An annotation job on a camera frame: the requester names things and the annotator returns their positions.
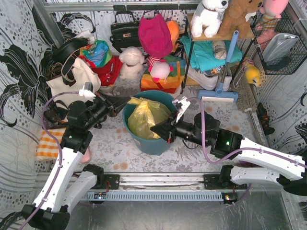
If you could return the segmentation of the teal trash bin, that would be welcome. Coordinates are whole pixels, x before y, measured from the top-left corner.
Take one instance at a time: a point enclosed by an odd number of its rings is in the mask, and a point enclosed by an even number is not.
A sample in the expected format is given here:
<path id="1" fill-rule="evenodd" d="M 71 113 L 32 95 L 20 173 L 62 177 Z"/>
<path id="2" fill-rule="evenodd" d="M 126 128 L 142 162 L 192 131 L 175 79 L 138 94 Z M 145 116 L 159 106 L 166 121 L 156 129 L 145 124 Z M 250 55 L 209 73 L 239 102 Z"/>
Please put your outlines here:
<path id="1" fill-rule="evenodd" d="M 166 92 L 157 91 L 157 90 L 149 90 L 139 92 L 134 95 L 135 98 L 144 98 L 152 101 L 157 101 L 164 104 L 171 112 L 176 111 L 175 107 L 172 104 L 173 96 Z M 165 151 L 167 151 L 171 144 L 168 144 L 162 138 L 159 139 L 144 139 L 136 136 L 132 133 L 131 129 L 128 126 L 128 118 L 131 116 L 133 111 L 135 110 L 137 105 L 134 104 L 126 104 L 123 109 L 123 124 L 127 129 L 128 133 L 132 136 L 132 140 L 137 146 L 137 148 L 148 155 L 162 155 Z"/>

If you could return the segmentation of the yellow trash bag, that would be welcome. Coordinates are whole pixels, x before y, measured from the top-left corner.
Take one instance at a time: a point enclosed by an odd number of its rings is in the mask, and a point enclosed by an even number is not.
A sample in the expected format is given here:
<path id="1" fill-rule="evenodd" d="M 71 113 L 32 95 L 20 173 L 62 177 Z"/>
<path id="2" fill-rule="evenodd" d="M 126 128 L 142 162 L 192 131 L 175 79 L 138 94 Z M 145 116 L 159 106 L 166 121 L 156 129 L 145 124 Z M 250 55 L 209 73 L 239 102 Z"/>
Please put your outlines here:
<path id="1" fill-rule="evenodd" d="M 132 97 L 128 104 L 136 106 L 128 118 L 129 130 L 139 138 L 161 138 L 151 127 L 167 120 L 171 111 L 164 104 L 145 98 Z"/>

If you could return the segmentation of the blue floor mop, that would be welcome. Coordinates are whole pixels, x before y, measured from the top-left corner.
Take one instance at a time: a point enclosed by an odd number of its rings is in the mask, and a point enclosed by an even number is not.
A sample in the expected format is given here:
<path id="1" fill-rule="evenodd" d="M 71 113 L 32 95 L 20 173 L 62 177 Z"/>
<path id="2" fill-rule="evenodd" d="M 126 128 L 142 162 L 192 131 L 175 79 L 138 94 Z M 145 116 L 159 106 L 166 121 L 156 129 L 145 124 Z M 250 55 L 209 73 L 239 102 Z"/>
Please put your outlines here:
<path id="1" fill-rule="evenodd" d="M 226 64 L 224 66 L 224 70 L 221 74 L 221 79 L 218 82 L 218 85 L 215 88 L 215 91 L 209 90 L 200 90 L 198 93 L 198 99 L 201 101 L 209 101 L 209 102 L 226 102 L 226 103 L 235 103 L 238 100 L 237 92 L 228 92 L 223 90 L 224 80 L 226 77 L 226 73 L 229 69 L 229 64 L 231 58 L 233 56 L 233 52 L 236 46 L 236 42 L 239 36 L 239 31 L 235 30 L 230 42 L 230 46 L 226 56 Z"/>

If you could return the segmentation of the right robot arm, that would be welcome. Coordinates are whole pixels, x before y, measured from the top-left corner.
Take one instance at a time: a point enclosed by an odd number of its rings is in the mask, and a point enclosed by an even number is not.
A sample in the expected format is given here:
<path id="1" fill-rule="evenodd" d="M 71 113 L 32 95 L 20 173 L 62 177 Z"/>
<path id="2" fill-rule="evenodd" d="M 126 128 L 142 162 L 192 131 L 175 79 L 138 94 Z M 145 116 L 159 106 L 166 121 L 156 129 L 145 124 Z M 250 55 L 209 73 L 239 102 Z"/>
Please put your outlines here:
<path id="1" fill-rule="evenodd" d="M 204 177 L 206 189 L 245 188 L 248 184 L 270 184 L 298 196 L 307 194 L 307 156 L 292 155 L 262 146 L 241 134 L 220 128 L 220 121 L 198 113 L 193 123 L 177 113 L 151 127 L 167 143 L 176 138 L 210 147 L 220 160 L 251 163 L 250 167 L 224 165 L 218 175 Z"/>

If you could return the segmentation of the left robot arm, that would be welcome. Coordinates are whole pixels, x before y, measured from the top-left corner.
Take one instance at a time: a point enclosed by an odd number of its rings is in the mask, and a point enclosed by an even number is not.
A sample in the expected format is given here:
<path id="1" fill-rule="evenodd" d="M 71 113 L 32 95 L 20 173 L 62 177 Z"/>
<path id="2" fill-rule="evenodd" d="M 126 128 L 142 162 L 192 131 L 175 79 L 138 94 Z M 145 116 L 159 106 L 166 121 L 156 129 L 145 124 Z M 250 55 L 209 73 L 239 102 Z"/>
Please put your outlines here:
<path id="1" fill-rule="evenodd" d="M 55 165 L 33 204 L 24 205 L 21 211 L 25 224 L 35 229 L 66 229 L 72 210 L 91 188 L 109 187 L 103 168 L 93 164 L 86 165 L 77 180 L 69 185 L 93 138 L 90 129 L 106 116 L 117 116 L 130 97 L 96 92 L 91 99 L 92 104 L 75 101 L 68 106 L 68 127 L 61 141 L 56 142 L 59 154 Z"/>

